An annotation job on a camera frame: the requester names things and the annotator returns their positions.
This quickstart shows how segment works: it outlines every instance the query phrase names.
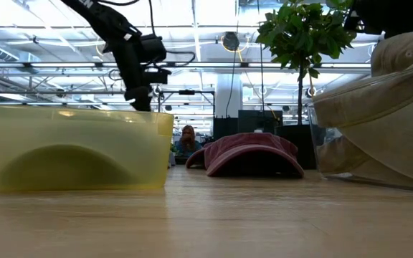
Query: wooden table surface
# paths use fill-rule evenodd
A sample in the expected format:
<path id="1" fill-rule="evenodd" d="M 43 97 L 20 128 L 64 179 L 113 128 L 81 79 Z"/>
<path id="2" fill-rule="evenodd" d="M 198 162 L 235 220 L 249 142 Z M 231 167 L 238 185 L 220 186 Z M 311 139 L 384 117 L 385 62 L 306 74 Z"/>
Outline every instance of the wooden table surface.
<path id="1" fill-rule="evenodd" d="M 0 195 L 0 257 L 413 257 L 413 192 L 169 171 L 157 191 Z"/>

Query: red cloth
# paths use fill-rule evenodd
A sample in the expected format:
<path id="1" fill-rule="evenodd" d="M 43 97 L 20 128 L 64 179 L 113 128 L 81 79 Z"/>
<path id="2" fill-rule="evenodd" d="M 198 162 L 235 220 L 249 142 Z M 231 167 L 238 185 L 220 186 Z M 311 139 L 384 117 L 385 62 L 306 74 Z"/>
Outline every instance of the red cloth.
<path id="1" fill-rule="evenodd" d="M 209 176 L 216 173 L 234 158 L 246 157 L 245 163 L 265 164 L 267 169 L 278 171 L 293 170 L 303 176 L 303 169 L 297 163 L 298 148 L 291 142 L 270 133 L 240 133 L 221 138 L 195 152 L 186 163 L 190 168 L 194 164 L 203 163 Z M 278 162 L 276 156 L 288 162 Z"/>

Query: black robotic arm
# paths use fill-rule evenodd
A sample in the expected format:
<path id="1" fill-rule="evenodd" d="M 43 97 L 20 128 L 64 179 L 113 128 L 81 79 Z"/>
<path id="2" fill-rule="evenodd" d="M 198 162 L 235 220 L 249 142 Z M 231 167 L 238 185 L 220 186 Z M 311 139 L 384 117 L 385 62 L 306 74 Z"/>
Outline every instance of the black robotic arm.
<path id="1" fill-rule="evenodd" d="M 155 34 L 142 35 L 121 13 L 101 4 L 100 0 L 61 1 L 84 17 L 106 42 L 104 52 L 114 55 L 125 84 L 125 100 L 134 99 L 131 105 L 138 111 L 151 111 L 151 83 L 166 84 L 171 74 L 160 67 L 156 72 L 146 71 L 149 64 L 166 59 L 162 38 Z"/>
<path id="2" fill-rule="evenodd" d="M 345 28 L 393 37 L 413 32 L 413 3 L 404 0 L 353 0 Z"/>

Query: tree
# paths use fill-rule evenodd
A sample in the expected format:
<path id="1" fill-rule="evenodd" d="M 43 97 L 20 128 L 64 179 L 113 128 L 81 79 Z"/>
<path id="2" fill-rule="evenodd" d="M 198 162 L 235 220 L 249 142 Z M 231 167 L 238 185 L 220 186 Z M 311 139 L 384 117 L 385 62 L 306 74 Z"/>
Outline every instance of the tree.
<path id="1" fill-rule="evenodd" d="M 298 125 L 302 125 L 303 78 L 307 74 L 318 78 L 320 72 L 314 66 L 321 63 L 321 54 L 338 59 L 344 49 L 352 48 L 356 33 L 343 29 L 350 5 L 351 0 L 330 0 L 324 14 L 321 4 L 288 0 L 279 11 L 267 13 L 258 29 L 256 42 L 270 49 L 272 62 L 280 63 L 281 69 L 289 63 L 290 69 L 299 71 Z"/>

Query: woman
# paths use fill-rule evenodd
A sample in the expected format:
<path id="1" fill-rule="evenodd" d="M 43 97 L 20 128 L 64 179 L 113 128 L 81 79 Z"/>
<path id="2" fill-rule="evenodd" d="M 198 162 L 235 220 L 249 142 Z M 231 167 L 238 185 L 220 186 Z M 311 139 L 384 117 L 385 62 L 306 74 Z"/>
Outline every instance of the woman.
<path id="1" fill-rule="evenodd" d="M 195 132 L 192 126 L 184 126 L 181 140 L 176 142 L 175 148 L 179 152 L 179 156 L 183 158 L 188 158 L 201 149 L 200 143 L 195 140 Z"/>

